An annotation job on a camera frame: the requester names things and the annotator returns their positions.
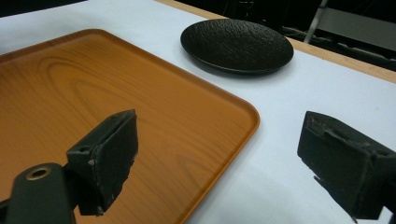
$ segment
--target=orange tray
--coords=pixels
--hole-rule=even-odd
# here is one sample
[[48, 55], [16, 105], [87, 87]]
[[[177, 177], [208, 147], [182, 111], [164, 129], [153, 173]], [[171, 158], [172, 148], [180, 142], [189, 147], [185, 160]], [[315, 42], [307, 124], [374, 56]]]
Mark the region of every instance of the orange tray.
[[0, 200], [16, 175], [65, 152], [111, 114], [137, 114], [139, 154], [103, 217], [187, 220], [260, 123], [255, 108], [101, 30], [0, 56]]

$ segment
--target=textured black plate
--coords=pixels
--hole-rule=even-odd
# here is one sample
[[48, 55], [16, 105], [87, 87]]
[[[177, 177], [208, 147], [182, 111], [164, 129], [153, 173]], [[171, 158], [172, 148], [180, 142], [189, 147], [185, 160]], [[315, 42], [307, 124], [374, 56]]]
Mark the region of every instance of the textured black plate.
[[293, 57], [293, 47], [283, 35], [250, 21], [200, 21], [187, 27], [180, 41], [199, 61], [241, 74], [268, 73]]

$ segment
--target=round plate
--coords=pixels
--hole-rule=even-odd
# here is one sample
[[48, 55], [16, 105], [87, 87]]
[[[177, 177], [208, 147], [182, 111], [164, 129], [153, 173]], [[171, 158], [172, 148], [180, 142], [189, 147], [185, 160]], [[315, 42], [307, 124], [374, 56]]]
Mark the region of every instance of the round plate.
[[293, 57], [293, 47], [283, 35], [250, 21], [200, 21], [187, 27], [180, 41], [199, 61], [241, 74], [268, 73]]

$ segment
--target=table edge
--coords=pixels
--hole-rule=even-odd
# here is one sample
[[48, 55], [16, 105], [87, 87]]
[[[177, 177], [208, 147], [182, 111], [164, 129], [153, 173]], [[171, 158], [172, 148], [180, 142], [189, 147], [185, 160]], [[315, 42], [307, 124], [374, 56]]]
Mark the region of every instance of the table edge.
[[[174, 7], [183, 11], [190, 12], [191, 14], [201, 16], [206, 19], [214, 20], [214, 19], [226, 19], [221, 15], [200, 9], [198, 7], [192, 7], [175, 0], [154, 0], [156, 2], [168, 5], [169, 7]], [[388, 82], [396, 83], [396, 72], [390, 71], [388, 69], [378, 67], [376, 65], [361, 62], [356, 59], [349, 58], [347, 56], [334, 53], [332, 51], [321, 49], [291, 38], [288, 38], [289, 42], [292, 46], [304, 53], [310, 54], [312, 56], [318, 57], [322, 60], [326, 60], [332, 63], [337, 63], [347, 68], [351, 68], [353, 70], [363, 72], [364, 74], [378, 77]]]

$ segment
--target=white table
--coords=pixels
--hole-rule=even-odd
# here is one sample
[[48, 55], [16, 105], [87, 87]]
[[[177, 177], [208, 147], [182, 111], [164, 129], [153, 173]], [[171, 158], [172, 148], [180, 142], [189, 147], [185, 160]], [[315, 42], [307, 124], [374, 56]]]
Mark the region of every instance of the white table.
[[[396, 84], [295, 50], [272, 75], [236, 77], [203, 68], [179, 37], [204, 18], [151, 0], [91, 0], [0, 18], [0, 54], [99, 28], [253, 104], [258, 131], [190, 223], [353, 223], [297, 156], [305, 111], [323, 113], [396, 149]], [[388, 223], [384, 209], [379, 221]]]

